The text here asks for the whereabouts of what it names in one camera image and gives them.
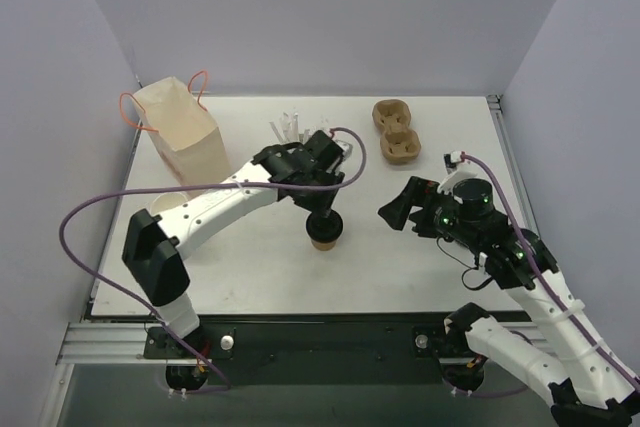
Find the black plastic cup lid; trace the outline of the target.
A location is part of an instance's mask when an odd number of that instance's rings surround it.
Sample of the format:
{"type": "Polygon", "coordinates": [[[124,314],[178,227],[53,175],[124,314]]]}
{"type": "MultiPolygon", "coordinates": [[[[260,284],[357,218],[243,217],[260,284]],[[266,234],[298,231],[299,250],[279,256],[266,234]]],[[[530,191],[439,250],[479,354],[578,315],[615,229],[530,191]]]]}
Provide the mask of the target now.
{"type": "Polygon", "coordinates": [[[337,241],[342,235],[343,227],[342,217],[334,210],[331,210],[326,216],[311,213],[305,224],[310,239],[323,244],[337,241]]]}

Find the beige paper takeout bag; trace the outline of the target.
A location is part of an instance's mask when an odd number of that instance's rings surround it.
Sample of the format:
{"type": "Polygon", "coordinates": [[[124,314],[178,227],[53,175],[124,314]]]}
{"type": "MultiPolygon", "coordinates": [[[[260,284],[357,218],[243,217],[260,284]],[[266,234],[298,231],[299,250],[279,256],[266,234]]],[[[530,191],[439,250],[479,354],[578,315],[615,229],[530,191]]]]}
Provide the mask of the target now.
{"type": "Polygon", "coordinates": [[[191,85],[167,77],[137,92],[125,92],[119,102],[130,99],[138,116],[121,117],[148,134],[160,159],[183,187],[220,183],[232,174],[219,125],[191,85]]]}

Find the brown paper coffee cup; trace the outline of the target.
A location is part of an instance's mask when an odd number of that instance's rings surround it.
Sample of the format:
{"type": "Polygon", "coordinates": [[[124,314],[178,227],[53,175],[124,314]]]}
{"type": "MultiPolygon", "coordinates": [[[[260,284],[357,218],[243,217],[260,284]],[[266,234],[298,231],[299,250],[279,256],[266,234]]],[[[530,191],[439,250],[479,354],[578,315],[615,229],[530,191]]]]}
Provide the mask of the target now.
{"type": "Polygon", "coordinates": [[[333,239],[331,241],[320,241],[316,239],[311,240],[312,246],[321,252],[326,252],[332,250],[336,246],[337,240],[333,239]]]}

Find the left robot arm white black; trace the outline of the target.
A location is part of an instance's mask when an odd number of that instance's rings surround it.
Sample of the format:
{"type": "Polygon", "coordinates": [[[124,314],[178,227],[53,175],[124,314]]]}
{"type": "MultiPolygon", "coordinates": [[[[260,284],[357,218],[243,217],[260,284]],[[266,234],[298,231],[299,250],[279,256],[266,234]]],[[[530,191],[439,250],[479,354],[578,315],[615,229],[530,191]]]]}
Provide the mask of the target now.
{"type": "Polygon", "coordinates": [[[343,232],[333,210],[335,185],[344,174],[347,148],[323,131],[306,142],[263,148],[218,189],[151,214],[142,209],[129,220],[122,260],[160,318],[171,328],[167,345],[190,358],[207,344],[187,289],[184,261],[202,244],[247,214],[286,197],[308,211],[305,228],[312,245],[332,249],[343,232]]]}

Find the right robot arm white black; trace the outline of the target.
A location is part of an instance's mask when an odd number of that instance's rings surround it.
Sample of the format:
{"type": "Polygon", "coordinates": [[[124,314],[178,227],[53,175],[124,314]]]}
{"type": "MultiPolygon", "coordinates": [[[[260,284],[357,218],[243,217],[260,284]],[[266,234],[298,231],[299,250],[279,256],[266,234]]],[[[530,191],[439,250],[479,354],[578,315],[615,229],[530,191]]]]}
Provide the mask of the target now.
{"type": "Polygon", "coordinates": [[[628,426],[639,412],[639,378],[617,360],[568,289],[556,260],[532,231],[516,231],[479,178],[451,190],[412,177],[379,216],[394,230],[413,222],[424,238],[455,242],[527,313],[552,348],[546,354],[470,302],[444,320],[443,341],[457,355],[489,359],[525,383],[560,426],[628,426]]]}

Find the wrapped white straws bundle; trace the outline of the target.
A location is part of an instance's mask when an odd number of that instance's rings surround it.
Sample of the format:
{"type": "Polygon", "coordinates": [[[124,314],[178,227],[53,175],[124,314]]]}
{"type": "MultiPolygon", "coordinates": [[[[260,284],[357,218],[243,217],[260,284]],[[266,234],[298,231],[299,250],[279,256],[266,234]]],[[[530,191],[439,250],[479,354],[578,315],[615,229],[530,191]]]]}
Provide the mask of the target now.
{"type": "Polygon", "coordinates": [[[283,111],[277,119],[269,122],[269,127],[279,144],[294,142],[304,144],[317,131],[329,134],[329,126],[325,118],[320,117],[318,122],[311,123],[309,116],[300,116],[296,109],[283,111]]]}

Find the brown pulp cup carrier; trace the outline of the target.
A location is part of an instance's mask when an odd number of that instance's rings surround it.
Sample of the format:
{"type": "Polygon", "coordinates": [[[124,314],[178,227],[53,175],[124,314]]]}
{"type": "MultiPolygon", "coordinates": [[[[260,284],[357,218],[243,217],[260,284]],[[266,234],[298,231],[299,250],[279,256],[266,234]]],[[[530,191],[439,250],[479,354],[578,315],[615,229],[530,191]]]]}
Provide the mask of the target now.
{"type": "Polygon", "coordinates": [[[378,101],[372,110],[372,119],[380,133],[380,150],[392,165],[404,165],[417,159],[421,152],[418,134],[411,128],[411,112],[400,99],[378,101]]]}

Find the stack of paper cups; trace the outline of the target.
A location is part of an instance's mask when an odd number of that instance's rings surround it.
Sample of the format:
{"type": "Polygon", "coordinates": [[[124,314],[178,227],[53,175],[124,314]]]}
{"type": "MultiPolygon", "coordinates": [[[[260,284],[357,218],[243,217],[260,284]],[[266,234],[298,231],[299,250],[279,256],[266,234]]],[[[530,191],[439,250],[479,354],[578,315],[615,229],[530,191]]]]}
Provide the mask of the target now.
{"type": "Polygon", "coordinates": [[[189,200],[184,192],[166,192],[156,197],[148,206],[152,216],[161,214],[164,211],[182,206],[189,200]]]}

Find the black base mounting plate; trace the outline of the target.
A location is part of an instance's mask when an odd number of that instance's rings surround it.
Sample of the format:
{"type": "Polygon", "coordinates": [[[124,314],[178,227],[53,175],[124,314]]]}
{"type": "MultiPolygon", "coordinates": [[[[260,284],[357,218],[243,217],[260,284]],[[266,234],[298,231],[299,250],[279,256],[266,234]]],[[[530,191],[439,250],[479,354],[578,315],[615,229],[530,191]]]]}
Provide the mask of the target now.
{"type": "Polygon", "coordinates": [[[485,362],[449,345],[442,313],[203,316],[188,341],[210,371],[164,329],[147,332],[143,357],[164,361],[171,387],[427,385],[477,390],[485,362]]]}

